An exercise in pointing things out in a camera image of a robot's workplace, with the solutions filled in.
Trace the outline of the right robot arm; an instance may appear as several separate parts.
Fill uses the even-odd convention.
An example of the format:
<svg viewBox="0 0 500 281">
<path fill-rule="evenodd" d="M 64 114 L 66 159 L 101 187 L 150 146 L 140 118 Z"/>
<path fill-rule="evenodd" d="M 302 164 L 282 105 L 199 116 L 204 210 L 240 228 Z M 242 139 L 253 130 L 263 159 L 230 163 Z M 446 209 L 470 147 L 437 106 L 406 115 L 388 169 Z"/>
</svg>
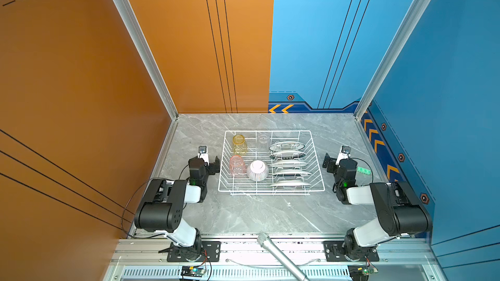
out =
<svg viewBox="0 0 500 281">
<path fill-rule="evenodd" d="M 382 243 L 432 230 L 431 216 L 409 183 L 372 182 L 358 186 L 358 163 L 348 154 L 338 158 L 326 154 L 322 166 L 333 174 L 333 192 L 340 203 L 374 206 L 376 210 L 375 219 L 348 230 L 342 242 L 324 243 L 327 260 L 372 260 Z"/>
</svg>

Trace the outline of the teal rimmed white plate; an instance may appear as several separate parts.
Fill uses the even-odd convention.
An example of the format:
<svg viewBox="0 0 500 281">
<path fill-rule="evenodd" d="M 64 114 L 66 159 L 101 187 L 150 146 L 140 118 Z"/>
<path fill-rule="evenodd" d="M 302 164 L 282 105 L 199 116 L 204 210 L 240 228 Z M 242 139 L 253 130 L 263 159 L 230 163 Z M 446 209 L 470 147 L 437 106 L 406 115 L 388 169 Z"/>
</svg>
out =
<svg viewBox="0 0 500 281">
<path fill-rule="evenodd" d="M 272 144 L 269 147 L 271 152 L 279 152 L 284 150 L 302 150 L 305 148 L 305 145 L 298 141 L 279 141 L 277 143 Z"/>
</svg>

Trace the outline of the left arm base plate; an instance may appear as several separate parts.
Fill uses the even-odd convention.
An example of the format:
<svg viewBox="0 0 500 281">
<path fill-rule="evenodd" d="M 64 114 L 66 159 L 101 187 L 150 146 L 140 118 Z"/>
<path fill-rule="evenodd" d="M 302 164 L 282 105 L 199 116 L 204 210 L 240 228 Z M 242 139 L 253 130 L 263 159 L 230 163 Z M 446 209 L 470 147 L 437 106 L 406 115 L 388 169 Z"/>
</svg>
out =
<svg viewBox="0 0 500 281">
<path fill-rule="evenodd" d="M 202 262 L 208 256 L 208 259 L 214 263 L 220 261 L 221 242 L 220 241 L 202 241 L 195 243 L 192 247 L 170 245 L 170 251 L 167 255 L 167 262 Z"/>
</svg>

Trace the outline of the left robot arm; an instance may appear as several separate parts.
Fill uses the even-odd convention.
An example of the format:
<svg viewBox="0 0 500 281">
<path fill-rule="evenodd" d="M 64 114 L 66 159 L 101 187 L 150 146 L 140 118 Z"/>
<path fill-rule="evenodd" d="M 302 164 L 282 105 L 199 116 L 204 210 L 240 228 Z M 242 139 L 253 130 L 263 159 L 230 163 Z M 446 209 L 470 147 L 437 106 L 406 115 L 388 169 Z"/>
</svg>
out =
<svg viewBox="0 0 500 281">
<path fill-rule="evenodd" d="M 202 157 L 193 157 L 187 167 L 190 176 L 186 180 L 152 180 L 134 217 L 136 228 L 171 241 L 168 248 L 158 251 L 167 254 L 170 262 L 199 261 L 208 256 L 199 229 L 183 219 L 183 212 L 186 205 L 205 201 L 208 178 L 220 172 L 221 163 L 217 157 L 211 163 Z"/>
</svg>

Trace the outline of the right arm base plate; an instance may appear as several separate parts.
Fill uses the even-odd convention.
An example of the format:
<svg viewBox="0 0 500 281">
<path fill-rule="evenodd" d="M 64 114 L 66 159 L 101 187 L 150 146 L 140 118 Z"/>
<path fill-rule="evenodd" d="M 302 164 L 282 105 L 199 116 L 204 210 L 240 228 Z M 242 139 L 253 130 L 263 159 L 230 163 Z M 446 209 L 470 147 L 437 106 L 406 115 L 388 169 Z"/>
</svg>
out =
<svg viewBox="0 0 500 281">
<path fill-rule="evenodd" d="M 324 241 L 324 253 L 328 262 L 340 261 L 380 261 L 375 247 L 347 246 L 343 241 Z"/>
</svg>

